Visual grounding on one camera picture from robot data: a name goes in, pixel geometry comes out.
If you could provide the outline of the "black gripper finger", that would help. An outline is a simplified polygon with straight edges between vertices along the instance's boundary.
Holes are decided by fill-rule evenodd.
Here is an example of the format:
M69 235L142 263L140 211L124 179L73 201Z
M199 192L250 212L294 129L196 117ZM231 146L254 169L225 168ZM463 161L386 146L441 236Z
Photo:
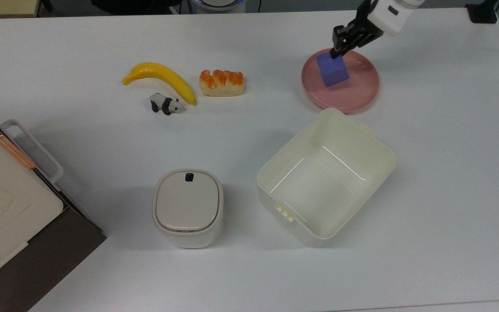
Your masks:
M376 27L375 25L368 26L358 26L355 30L355 38L354 38L354 48L360 48L372 41L375 41L379 37L382 37L384 31Z
M333 48L329 51L332 59L343 56L355 48L354 28L354 24L339 25L333 28Z

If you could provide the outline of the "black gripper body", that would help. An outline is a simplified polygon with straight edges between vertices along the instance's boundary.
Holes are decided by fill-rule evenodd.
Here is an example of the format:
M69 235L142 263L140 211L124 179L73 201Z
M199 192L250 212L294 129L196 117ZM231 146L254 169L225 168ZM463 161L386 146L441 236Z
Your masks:
M354 33L379 33L379 28L368 19L369 14L375 7L376 0L363 0L363 2L358 6L355 19L353 20Z

